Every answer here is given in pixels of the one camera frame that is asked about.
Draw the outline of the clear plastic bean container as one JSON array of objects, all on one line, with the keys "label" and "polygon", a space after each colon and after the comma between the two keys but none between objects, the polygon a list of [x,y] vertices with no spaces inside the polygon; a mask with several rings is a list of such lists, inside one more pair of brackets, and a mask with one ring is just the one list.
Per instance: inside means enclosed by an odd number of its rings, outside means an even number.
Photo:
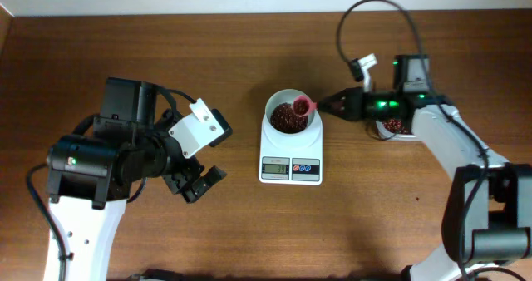
[{"label": "clear plastic bean container", "polygon": [[379,138],[384,141],[404,141],[404,142],[418,142],[420,139],[413,134],[402,134],[389,131],[382,121],[375,121],[377,127],[377,134]]}]

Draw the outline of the red beans in bowl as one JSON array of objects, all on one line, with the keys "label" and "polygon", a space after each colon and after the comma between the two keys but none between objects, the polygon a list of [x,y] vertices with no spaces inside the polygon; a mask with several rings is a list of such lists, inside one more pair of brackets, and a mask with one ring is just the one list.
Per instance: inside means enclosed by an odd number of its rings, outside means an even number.
[{"label": "red beans in bowl", "polygon": [[308,126],[308,116],[297,116],[289,103],[278,105],[269,118],[270,124],[278,131],[295,134]]}]

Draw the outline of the pink measuring scoop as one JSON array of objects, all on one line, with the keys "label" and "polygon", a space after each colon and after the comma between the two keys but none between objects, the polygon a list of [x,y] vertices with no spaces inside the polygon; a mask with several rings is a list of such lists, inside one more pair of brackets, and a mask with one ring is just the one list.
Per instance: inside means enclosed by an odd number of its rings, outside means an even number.
[{"label": "pink measuring scoop", "polygon": [[298,96],[292,103],[292,110],[296,116],[309,116],[317,110],[317,103],[307,96]]}]

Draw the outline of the red beans in container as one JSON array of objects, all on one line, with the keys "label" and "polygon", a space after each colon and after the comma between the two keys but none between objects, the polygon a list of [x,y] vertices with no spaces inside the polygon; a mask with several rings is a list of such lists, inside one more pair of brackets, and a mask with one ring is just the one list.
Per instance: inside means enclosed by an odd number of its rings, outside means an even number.
[{"label": "red beans in container", "polygon": [[410,135],[410,129],[398,119],[390,119],[382,123],[383,127],[392,134]]}]

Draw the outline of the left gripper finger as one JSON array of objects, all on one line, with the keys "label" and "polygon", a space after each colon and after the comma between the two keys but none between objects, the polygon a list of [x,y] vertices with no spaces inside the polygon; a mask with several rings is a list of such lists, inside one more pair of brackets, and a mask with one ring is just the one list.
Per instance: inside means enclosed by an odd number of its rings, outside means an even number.
[{"label": "left gripper finger", "polygon": [[205,175],[200,176],[197,180],[190,182],[182,191],[182,197],[187,204],[192,204],[226,176],[227,173],[225,171],[221,170],[217,166],[213,166]]},{"label": "left gripper finger", "polygon": [[209,143],[209,146],[216,147],[233,135],[233,129],[218,109],[211,109],[211,114],[215,120],[212,130],[217,132],[217,137]]}]

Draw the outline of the white digital kitchen scale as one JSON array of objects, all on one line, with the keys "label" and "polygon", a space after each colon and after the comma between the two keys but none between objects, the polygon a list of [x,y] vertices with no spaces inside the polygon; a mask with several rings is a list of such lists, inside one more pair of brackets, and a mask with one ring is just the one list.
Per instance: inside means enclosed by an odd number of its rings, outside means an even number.
[{"label": "white digital kitchen scale", "polygon": [[314,111],[307,127],[286,134],[270,123],[275,106],[267,106],[262,121],[259,181],[265,184],[320,185],[323,182],[323,122]]}]

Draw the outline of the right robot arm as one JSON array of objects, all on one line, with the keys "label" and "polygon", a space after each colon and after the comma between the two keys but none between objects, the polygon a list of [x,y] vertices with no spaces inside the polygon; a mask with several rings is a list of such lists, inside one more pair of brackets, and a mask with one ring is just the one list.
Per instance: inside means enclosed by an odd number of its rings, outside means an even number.
[{"label": "right robot arm", "polygon": [[373,55],[348,62],[362,87],[318,103],[345,121],[403,119],[452,180],[441,224],[441,246],[403,269],[404,280],[472,280],[531,256],[531,167],[512,164],[490,149],[448,99],[432,88],[374,92],[368,70]]}]

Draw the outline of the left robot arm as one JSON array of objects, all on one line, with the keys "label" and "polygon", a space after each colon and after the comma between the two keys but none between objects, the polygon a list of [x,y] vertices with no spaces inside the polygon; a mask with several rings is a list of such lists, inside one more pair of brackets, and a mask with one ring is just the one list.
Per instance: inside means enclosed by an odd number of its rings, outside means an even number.
[{"label": "left robot arm", "polygon": [[174,195],[194,203],[225,172],[205,169],[195,155],[233,130],[217,109],[190,98],[177,110],[175,90],[110,77],[101,110],[80,122],[48,152],[45,216],[50,242],[46,280],[103,280],[131,186],[161,178]]}]

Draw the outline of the white round bowl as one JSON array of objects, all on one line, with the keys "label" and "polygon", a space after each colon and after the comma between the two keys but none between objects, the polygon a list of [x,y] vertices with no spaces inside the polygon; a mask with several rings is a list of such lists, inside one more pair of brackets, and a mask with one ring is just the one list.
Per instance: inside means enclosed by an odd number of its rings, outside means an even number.
[{"label": "white round bowl", "polygon": [[[283,104],[283,103],[289,103],[292,105],[293,101],[298,97],[298,96],[307,96],[306,94],[304,94],[302,91],[299,91],[299,90],[295,90],[295,89],[285,89],[285,90],[281,90],[281,91],[278,91],[276,92],[275,94],[273,94],[267,104],[266,104],[266,107],[265,107],[265,118],[266,118],[266,122],[270,124],[269,122],[269,118],[273,112],[273,110],[280,104]],[[309,116],[308,116],[308,126],[307,128],[309,128],[312,123],[315,121],[315,118],[316,118],[316,111],[313,111]]]}]

